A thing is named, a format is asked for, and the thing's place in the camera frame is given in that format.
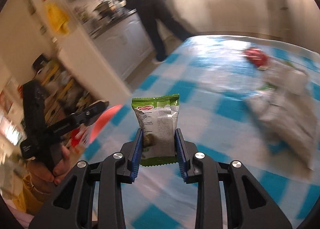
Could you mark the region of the left hand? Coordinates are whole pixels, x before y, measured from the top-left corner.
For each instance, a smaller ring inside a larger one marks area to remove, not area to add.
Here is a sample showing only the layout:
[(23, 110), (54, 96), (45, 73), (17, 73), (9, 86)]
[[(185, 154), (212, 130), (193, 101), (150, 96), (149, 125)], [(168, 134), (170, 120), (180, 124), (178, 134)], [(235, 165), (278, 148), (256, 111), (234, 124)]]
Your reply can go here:
[(50, 194), (55, 187), (61, 183), (71, 169), (70, 151), (61, 146), (62, 159), (50, 172), (48, 168), (36, 160), (31, 160), (27, 164), (30, 180), (34, 187), (41, 193)]

